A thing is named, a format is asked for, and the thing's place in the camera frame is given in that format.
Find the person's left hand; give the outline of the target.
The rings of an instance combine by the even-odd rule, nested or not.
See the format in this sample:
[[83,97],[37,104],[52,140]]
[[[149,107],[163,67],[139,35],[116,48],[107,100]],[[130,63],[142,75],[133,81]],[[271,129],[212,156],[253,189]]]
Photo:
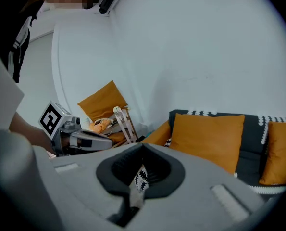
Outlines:
[[70,144],[76,144],[76,147],[81,147],[82,140],[76,137],[61,138],[61,145],[63,149],[69,148]]

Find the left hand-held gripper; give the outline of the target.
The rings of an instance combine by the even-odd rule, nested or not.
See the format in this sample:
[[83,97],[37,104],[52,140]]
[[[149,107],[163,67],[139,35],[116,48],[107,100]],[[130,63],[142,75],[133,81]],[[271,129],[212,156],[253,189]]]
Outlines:
[[[80,118],[69,113],[63,106],[50,101],[38,121],[49,137],[57,156],[74,153],[92,153],[112,148],[107,136],[81,129]],[[69,137],[69,148],[63,149],[61,138]]]

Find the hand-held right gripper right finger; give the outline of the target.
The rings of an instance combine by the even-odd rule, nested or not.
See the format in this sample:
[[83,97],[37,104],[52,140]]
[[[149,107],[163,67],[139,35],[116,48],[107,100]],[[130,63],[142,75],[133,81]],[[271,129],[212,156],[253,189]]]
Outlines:
[[185,168],[182,184],[168,197],[147,199],[132,219],[134,231],[221,231],[234,220],[211,187],[224,185],[251,213],[264,205],[248,185],[206,159],[162,146],[155,149],[179,160]]

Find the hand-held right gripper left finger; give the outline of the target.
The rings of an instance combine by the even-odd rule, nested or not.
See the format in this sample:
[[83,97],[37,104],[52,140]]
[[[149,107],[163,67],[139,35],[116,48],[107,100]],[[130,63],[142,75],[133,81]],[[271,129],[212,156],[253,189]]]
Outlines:
[[91,154],[49,160],[49,192],[65,231],[143,231],[143,210],[121,227],[126,203],[107,192],[96,176],[98,165],[130,145]]

